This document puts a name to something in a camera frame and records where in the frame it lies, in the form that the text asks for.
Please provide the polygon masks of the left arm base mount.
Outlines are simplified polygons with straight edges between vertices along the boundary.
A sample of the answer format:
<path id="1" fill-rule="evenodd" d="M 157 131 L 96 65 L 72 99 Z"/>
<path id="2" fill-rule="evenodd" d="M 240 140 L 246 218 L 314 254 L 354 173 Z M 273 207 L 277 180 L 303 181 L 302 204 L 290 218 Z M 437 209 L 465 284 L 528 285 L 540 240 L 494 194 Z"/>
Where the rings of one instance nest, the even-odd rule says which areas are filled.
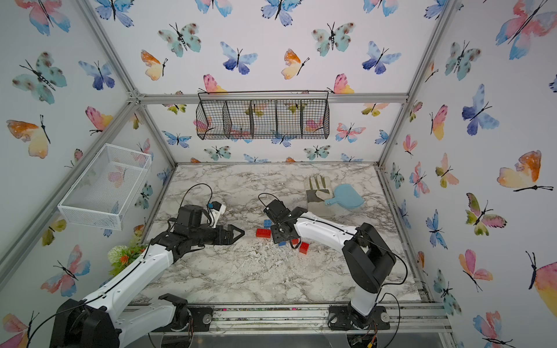
<path id="1" fill-rule="evenodd" d="M 176 310 L 173 320 L 167 326 L 156 329 L 164 333 L 205 333 L 209 332 L 214 309 L 208 306 L 183 307 Z"/>

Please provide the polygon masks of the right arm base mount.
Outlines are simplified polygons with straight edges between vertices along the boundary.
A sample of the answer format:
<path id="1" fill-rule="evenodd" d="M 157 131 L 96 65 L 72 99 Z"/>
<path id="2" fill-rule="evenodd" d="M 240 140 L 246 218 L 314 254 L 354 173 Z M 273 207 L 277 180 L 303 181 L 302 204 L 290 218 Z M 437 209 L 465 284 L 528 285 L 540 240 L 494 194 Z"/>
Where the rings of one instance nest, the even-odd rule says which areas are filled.
<path id="1" fill-rule="evenodd" d="M 332 305 L 329 306 L 327 326 L 332 331 L 388 330 L 390 329 L 390 317 L 383 306 L 376 306 L 367 316 L 363 316 L 349 304 Z"/>

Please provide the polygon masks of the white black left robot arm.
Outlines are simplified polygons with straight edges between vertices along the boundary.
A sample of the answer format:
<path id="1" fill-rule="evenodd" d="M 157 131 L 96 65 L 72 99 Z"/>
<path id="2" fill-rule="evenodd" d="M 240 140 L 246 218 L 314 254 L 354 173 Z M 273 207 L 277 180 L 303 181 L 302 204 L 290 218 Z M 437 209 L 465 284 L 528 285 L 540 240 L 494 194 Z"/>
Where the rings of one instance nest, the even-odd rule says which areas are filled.
<path id="1" fill-rule="evenodd" d="M 130 302 L 188 253 L 207 245 L 229 246 L 245 231 L 216 223 L 219 212 L 188 204 L 153 238 L 135 261 L 80 301 L 68 300 L 54 318 L 51 347 L 127 347 L 158 329 L 194 330 L 194 315 L 184 298 L 164 294 L 147 307 L 127 313 Z"/>

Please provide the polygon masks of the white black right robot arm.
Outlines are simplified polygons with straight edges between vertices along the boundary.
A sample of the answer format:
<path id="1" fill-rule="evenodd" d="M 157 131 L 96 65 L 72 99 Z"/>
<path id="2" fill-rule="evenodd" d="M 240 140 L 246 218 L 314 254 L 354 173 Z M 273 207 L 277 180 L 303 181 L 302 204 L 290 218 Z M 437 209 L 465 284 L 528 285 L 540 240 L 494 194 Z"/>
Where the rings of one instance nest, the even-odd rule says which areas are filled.
<path id="1" fill-rule="evenodd" d="M 272 222 L 274 243 L 310 240 L 342 254 L 355 282 L 349 309 L 359 319 L 371 316 L 376 307 L 377 294 L 397 262 L 397 255 L 374 226 L 369 223 L 360 226 L 334 223 L 305 208 L 290 210 L 280 200 L 267 204 L 263 212 Z"/>

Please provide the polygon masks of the red 2x4 lego brick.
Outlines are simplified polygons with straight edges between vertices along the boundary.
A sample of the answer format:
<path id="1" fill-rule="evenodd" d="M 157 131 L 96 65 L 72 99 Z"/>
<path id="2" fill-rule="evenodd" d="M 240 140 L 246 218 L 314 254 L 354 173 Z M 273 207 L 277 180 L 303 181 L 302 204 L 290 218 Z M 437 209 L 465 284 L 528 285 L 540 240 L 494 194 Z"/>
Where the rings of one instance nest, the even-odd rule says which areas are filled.
<path id="1" fill-rule="evenodd" d="M 271 239 L 272 232 L 269 229 L 257 229 L 256 230 L 256 237 L 260 239 Z"/>

